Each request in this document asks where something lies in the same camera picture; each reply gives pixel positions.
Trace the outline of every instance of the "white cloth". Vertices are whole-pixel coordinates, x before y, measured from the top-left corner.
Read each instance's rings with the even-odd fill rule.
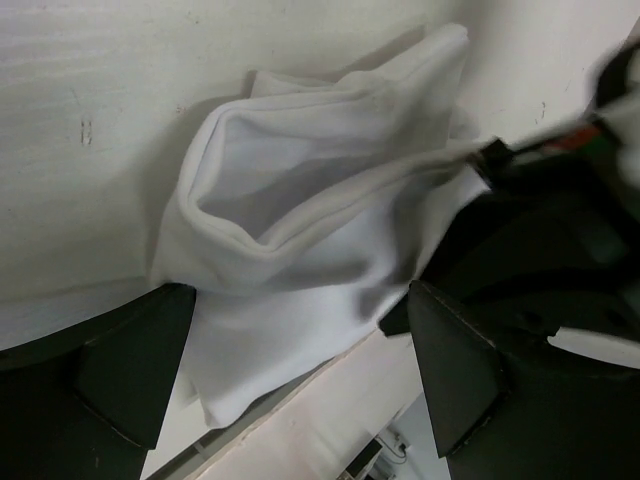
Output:
[[[152,279],[198,289],[183,360],[211,427],[371,332],[486,188],[469,147],[424,153],[447,144],[466,49],[452,25],[335,85],[261,72],[205,120]]]

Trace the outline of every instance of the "white garment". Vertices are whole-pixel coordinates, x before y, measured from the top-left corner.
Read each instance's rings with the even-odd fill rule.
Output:
[[[454,25],[335,85],[261,72],[206,119],[152,279],[198,289],[184,364],[211,427],[371,332],[484,191],[469,147],[424,153],[447,144],[466,49]]]

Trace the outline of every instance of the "folded white fabric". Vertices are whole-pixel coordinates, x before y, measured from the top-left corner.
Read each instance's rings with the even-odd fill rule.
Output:
[[[198,289],[184,365],[211,427],[371,332],[486,188],[469,147],[439,150],[466,48],[452,25],[334,85],[261,72],[206,119],[152,279]]]

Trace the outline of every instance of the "scratch mark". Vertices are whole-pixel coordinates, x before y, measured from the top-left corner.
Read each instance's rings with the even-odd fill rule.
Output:
[[[93,140],[93,134],[91,130],[91,120],[80,121],[80,144],[83,147],[88,147],[89,145],[91,145],[91,142]]]
[[[71,90],[71,95],[73,95],[73,99],[76,101],[76,105],[80,106],[80,100],[78,100],[78,94],[76,93],[75,89],[73,87],[69,87],[69,90]]]

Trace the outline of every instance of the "black wire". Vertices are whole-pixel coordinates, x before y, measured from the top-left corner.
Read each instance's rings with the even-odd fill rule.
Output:
[[[396,453],[396,451],[391,448],[387,442],[385,442],[382,437],[380,437],[379,435],[376,437],[378,439],[378,441],[380,443],[382,443],[385,447],[387,447],[387,450],[389,450],[396,458],[399,458],[400,460],[403,460],[402,462],[394,462],[393,460],[389,460],[388,458],[385,458],[385,460],[389,463],[393,463],[394,465],[404,465],[405,463],[407,463],[407,452],[404,452],[404,455],[400,456]]]

